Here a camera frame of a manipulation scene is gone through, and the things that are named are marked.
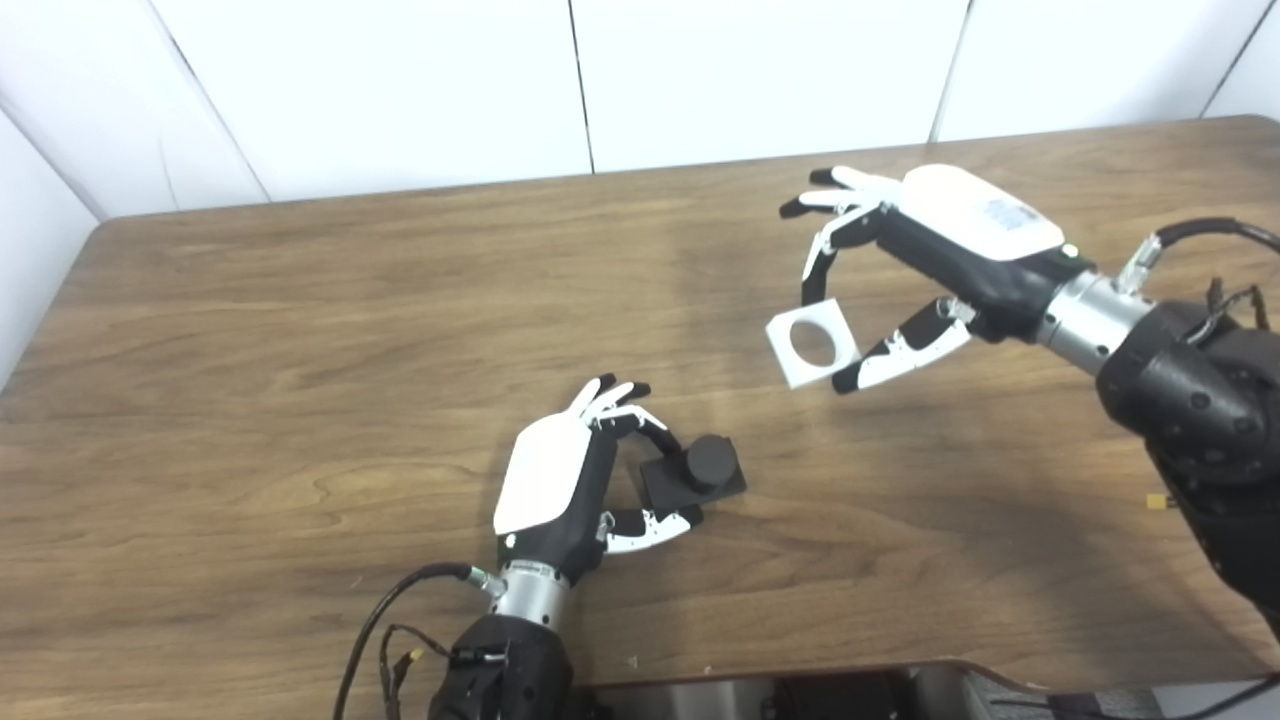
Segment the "wooden table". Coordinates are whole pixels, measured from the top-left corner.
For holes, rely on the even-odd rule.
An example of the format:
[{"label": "wooden table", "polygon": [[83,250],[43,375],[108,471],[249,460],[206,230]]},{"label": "wooden table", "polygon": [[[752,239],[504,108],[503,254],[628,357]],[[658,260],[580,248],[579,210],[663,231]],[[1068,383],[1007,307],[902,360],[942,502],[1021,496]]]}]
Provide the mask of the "wooden table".
[{"label": "wooden table", "polygon": [[[0,401],[6,715],[324,716],[374,601],[428,561],[492,564],[516,433],[607,370],[653,383],[685,438],[731,436],[750,489],[575,591],[581,682],[954,661],[1066,692],[1280,669],[1181,518],[1144,509],[1139,443],[1048,352],[787,391],[763,329],[820,220],[777,205],[812,168],[933,161],[1108,272],[1171,220],[1280,227],[1280,126],[1257,118],[105,224]],[[1277,266],[1198,240],[1148,288]],[[831,292],[869,343],[937,288],[867,250]],[[627,443],[617,503],[646,450]],[[390,616],[452,639],[484,605],[438,582]],[[351,716],[376,716],[375,685],[366,661]]]}]

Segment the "metal connector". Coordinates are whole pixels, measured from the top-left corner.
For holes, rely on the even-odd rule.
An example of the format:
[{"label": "metal connector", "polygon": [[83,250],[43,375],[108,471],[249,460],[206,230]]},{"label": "metal connector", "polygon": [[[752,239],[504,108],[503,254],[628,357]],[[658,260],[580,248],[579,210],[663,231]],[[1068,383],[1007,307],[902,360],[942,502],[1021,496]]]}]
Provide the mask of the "metal connector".
[{"label": "metal connector", "polygon": [[494,600],[498,600],[507,592],[507,580],[480,568],[471,568],[471,574],[467,575],[467,584],[484,591]]},{"label": "metal connector", "polygon": [[489,609],[492,615],[520,618],[556,632],[568,601],[568,579],[556,568],[532,560],[512,560],[503,566],[507,592]]},{"label": "metal connector", "polygon": [[1116,292],[1120,295],[1137,295],[1164,252],[1165,245],[1160,240],[1160,236],[1155,233],[1147,236],[1147,240],[1142,241],[1138,250],[1133,252],[1133,258],[1129,258],[1129,261],[1124,264],[1124,269],[1116,275],[1112,283]]},{"label": "metal connector", "polygon": [[959,297],[940,297],[938,315],[951,320],[960,320],[968,325],[978,318],[978,311],[973,309],[973,305]]}]

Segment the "black fingertip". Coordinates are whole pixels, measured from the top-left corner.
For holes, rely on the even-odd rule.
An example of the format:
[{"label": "black fingertip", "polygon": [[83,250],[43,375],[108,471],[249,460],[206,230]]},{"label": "black fingertip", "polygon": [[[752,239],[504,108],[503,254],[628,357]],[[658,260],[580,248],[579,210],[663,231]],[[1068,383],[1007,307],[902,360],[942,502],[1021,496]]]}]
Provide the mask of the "black fingertip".
[{"label": "black fingertip", "polygon": [[613,515],[613,528],[609,529],[611,533],[625,538],[643,538],[648,528],[645,528],[644,514],[639,510],[612,510]]},{"label": "black fingertip", "polygon": [[837,372],[831,375],[831,387],[840,395],[849,395],[858,389],[858,370],[861,369],[861,363],[854,363],[852,365]]},{"label": "black fingertip", "polygon": [[703,509],[698,505],[686,505],[676,510],[681,518],[689,521],[690,527],[698,527],[703,521]]},{"label": "black fingertip", "polygon": [[809,277],[800,283],[800,305],[817,305],[827,299],[827,273],[836,263],[836,254],[819,252],[809,270]]},{"label": "black fingertip", "polygon": [[788,200],[787,204],[783,205],[782,208],[778,208],[778,215],[783,220],[786,220],[786,219],[790,219],[790,218],[799,218],[800,215],[804,215],[809,210],[810,210],[810,208],[808,205],[805,205],[804,202],[800,202],[800,199],[796,197],[794,200]]},{"label": "black fingertip", "polygon": [[809,173],[809,182],[813,184],[840,184],[836,182],[835,176],[831,174],[831,168],[818,168]]}]

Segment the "robotic hand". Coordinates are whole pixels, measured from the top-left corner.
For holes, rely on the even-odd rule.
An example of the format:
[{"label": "robotic hand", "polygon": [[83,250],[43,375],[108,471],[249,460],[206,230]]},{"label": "robotic hand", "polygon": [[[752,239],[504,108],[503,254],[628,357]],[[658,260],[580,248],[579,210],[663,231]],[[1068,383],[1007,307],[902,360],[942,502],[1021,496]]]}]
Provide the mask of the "robotic hand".
[{"label": "robotic hand", "polygon": [[[1268,332],[1257,287],[1224,297],[1215,279],[1207,306],[1155,302],[1139,292],[1162,252],[1183,238],[1239,234],[1280,252],[1280,237],[1230,218],[1178,223],[1151,234],[1111,278],[1038,211],[960,168],[924,165],[902,181],[832,168],[810,181],[829,187],[800,195],[781,215],[819,209],[836,218],[814,236],[803,306],[769,327],[792,387],[803,384],[796,377],[829,375],[840,393],[863,389],[943,357],[974,334],[1048,348],[1094,377],[1107,415],[1144,439],[1219,577],[1280,638],[1280,337]],[[851,361],[794,373],[797,356],[780,346],[787,333],[777,325],[819,311],[842,324],[835,300],[823,300],[827,272],[840,250],[870,243],[955,297],[931,301],[865,356],[855,348]],[[1228,315],[1245,297],[1257,328]],[[833,340],[851,338],[846,324],[827,324]]]},{"label": "robotic hand", "polygon": [[[389,625],[383,637],[380,676],[388,720],[399,719],[399,685],[416,656],[388,666],[390,635],[404,630],[444,656],[448,670],[431,700],[435,720],[518,720],[573,716],[567,708],[573,669],[557,633],[570,591],[604,555],[635,552],[689,532],[700,503],[741,492],[745,480],[727,438],[705,436],[684,448],[671,430],[630,401],[649,395],[644,383],[616,384],[613,375],[586,383],[570,406],[541,418],[517,437],[493,518],[498,575],[462,564],[422,568],[375,607],[356,639],[339,688],[334,719],[365,643],[383,611],[415,582],[452,575],[490,597],[489,612],[451,650],[420,630]],[[659,507],[604,509],[618,441],[648,437],[663,457],[641,465],[645,500]],[[669,498],[682,498],[672,506]],[[582,714],[589,708],[582,708]]]}]

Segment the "black cable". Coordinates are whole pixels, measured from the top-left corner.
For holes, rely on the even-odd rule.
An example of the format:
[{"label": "black cable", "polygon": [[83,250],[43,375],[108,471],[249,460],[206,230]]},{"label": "black cable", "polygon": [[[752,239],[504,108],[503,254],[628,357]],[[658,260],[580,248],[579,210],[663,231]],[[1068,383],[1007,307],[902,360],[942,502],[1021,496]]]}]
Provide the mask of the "black cable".
[{"label": "black cable", "polygon": [[1231,311],[1231,307],[1245,297],[1252,299],[1254,322],[1258,328],[1270,329],[1271,325],[1266,316],[1266,304],[1262,300],[1262,290],[1258,288],[1258,286],[1253,284],[1242,291],[1233,292],[1228,297],[1222,297],[1222,278],[1213,278],[1213,282],[1208,288],[1208,316],[1206,316],[1198,325],[1188,331],[1187,334],[1183,336],[1183,341],[1188,345],[1199,345],[1203,342],[1208,338],[1208,336],[1213,334],[1219,323],[1221,323],[1222,318]]},{"label": "black cable", "polygon": [[401,657],[399,662],[396,664],[394,671],[387,662],[388,646],[390,646],[392,635],[398,632],[408,633],[422,641],[426,647],[440,657],[451,657],[448,648],[431,639],[422,630],[419,630],[412,625],[401,625],[398,623],[387,625],[387,630],[383,632],[383,642],[379,643],[378,647],[378,679],[383,685],[383,707],[385,708],[388,720],[399,720],[399,687],[404,682],[404,674],[408,671],[408,666],[412,665],[415,660],[412,653],[406,653]]},{"label": "black cable", "polygon": [[1165,225],[1156,231],[1160,243],[1166,249],[1180,240],[1196,234],[1238,234],[1267,247],[1272,252],[1280,254],[1280,234],[1257,225],[1242,223],[1235,218],[1197,218],[1194,220],[1183,220],[1181,223]]},{"label": "black cable", "polygon": [[453,575],[460,580],[466,580],[471,574],[471,566],[463,565],[461,562],[433,562],[431,565],[424,565],[417,570],[413,570],[408,575],[396,583],[378,605],[374,606],[374,611],[369,614],[365,620],[365,625],[360,628],[360,633],[356,634],[356,643],[351,648],[351,656],[347,659],[347,669],[342,673],[342,682],[338,684],[338,698],[333,702],[333,720],[342,720],[343,714],[347,710],[347,696],[351,694],[351,683],[356,679],[356,670],[360,667],[360,656],[365,653],[365,646],[369,644],[369,635],[374,634],[374,628],[378,621],[381,620],[383,612],[390,607],[392,602],[397,597],[404,593],[408,588],[417,584],[419,580],[426,580],[429,578],[443,578],[445,575]]},{"label": "black cable", "polygon": [[1062,710],[1061,707],[1053,707],[1046,702],[1030,702],[1025,700],[993,700],[992,705],[1012,705],[1018,707],[1036,707],[1039,710],[1052,711],[1055,715],[1069,715],[1073,717],[1088,717],[1091,720],[1206,720],[1212,717],[1219,712],[1224,712],[1240,705],[1244,701],[1253,700],[1254,697],[1270,691],[1271,688],[1280,685],[1280,675],[1272,675],[1260,683],[1254,683],[1243,691],[1233,694],[1226,700],[1215,702],[1213,705],[1188,715],[1179,715],[1175,717],[1121,717],[1119,715],[1107,715],[1106,712],[1088,712],[1079,710]]}]

